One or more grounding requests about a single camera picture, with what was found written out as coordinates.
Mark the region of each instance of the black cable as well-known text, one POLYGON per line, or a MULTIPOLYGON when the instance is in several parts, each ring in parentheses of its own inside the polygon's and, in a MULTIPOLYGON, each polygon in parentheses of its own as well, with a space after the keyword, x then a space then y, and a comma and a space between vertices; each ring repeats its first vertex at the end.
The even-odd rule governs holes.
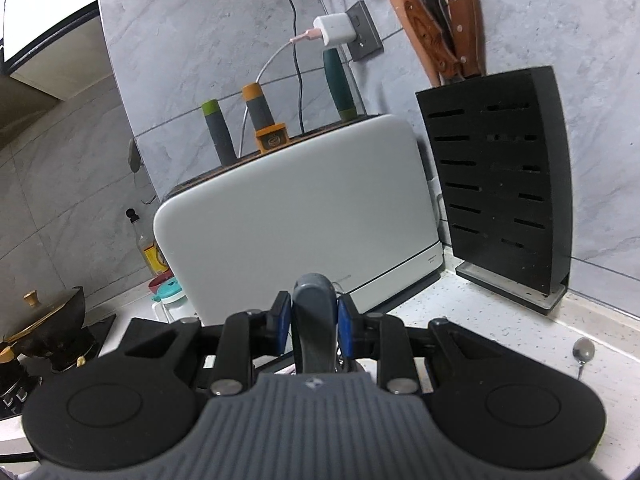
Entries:
MULTIPOLYGON (((296 25, 296 20, 298 18, 298 14, 296 12, 296 6, 293 4, 293 0, 289 0, 289 5, 291 6, 291 10, 293 11, 293 35, 298 35, 298 26, 296 25)), ((296 52, 296 44, 293 44, 293 64, 296 67, 296 74, 298 75, 298 123, 300 124, 300 134, 305 133, 305 127, 302 123, 302 74, 300 73, 300 66, 298 65, 298 54, 296 52)))

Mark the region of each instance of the wooden stick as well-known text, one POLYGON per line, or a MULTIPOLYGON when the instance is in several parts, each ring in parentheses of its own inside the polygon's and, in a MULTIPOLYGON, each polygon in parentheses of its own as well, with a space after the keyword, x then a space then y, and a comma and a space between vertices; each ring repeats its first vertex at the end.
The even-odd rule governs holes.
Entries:
POLYGON ((411 46, 414 48, 415 54, 416 56, 418 56, 418 60, 420 60, 422 68, 426 72, 427 77, 431 82, 431 86, 433 87, 440 86, 441 85, 440 75, 438 74, 438 71, 433 65, 433 60, 431 59, 429 54, 427 54, 427 52, 423 49, 417 34, 412 29, 409 23, 409 20, 406 16, 406 13, 404 12, 404 0, 389 0, 389 2, 391 3, 391 6, 394 8, 394 11, 396 12, 396 16, 398 16, 398 20, 400 20, 400 24, 402 25, 402 28, 404 28, 404 33, 409 38, 409 42, 411 43, 411 46))

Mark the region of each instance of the metal spoon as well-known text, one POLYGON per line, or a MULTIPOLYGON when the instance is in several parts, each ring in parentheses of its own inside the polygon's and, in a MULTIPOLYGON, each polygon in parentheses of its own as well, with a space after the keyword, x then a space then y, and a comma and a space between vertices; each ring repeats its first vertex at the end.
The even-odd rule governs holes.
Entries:
POLYGON ((578 368, 578 380, 582 377, 582 369, 584 365, 593 359, 596 353, 596 347, 591 339, 581 337, 574 344, 574 357, 578 361, 580 368, 578 368))

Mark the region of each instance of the speckled countertop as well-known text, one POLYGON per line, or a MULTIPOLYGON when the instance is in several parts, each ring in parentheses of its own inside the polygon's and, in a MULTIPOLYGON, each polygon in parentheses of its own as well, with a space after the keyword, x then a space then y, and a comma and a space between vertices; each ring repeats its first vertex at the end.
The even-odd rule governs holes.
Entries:
MULTIPOLYGON (((426 327, 447 317, 469 330, 543 362, 577 375, 574 342, 587 335, 596 354, 582 378, 600 396, 607 427, 593 457, 612 480, 623 480, 640 463, 640 320, 567 294, 549 317, 542 316, 456 276, 460 260, 445 251, 447 269, 441 278, 390 314, 407 326, 426 327)), ((132 317, 153 318, 146 285, 138 286, 88 313, 95 320, 118 313, 108 351, 117 346, 132 317)), ((366 365, 367 371, 374 371, 366 365)), ((0 422, 0 454, 29 450, 19 417, 0 422)))

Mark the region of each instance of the green knife handle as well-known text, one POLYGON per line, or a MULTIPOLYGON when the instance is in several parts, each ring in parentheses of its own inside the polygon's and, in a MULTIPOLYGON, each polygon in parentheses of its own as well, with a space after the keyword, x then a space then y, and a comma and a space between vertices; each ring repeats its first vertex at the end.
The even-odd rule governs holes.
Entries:
POLYGON ((326 82, 329 85, 329 92, 331 92, 331 97, 334 99, 340 118, 343 121, 355 119, 358 116, 358 112, 353 103, 353 96, 351 95, 351 89, 349 88, 338 50, 335 48, 325 50, 322 53, 322 58, 324 60, 326 82))

